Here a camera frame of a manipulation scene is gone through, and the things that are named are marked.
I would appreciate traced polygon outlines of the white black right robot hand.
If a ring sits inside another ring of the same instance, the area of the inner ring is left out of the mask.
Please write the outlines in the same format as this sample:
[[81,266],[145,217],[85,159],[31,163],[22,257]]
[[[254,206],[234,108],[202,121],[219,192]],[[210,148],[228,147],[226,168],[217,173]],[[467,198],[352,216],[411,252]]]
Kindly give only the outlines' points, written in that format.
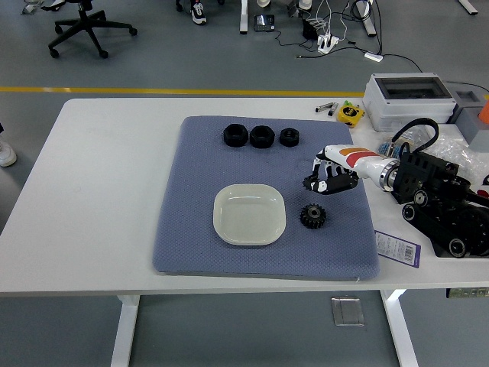
[[313,172],[303,181],[310,191],[329,195],[350,190],[360,178],[370,178],[377,187],[389,190],[388,174],[397,166],[392,158],[354,145],[326,145],[315,157]]

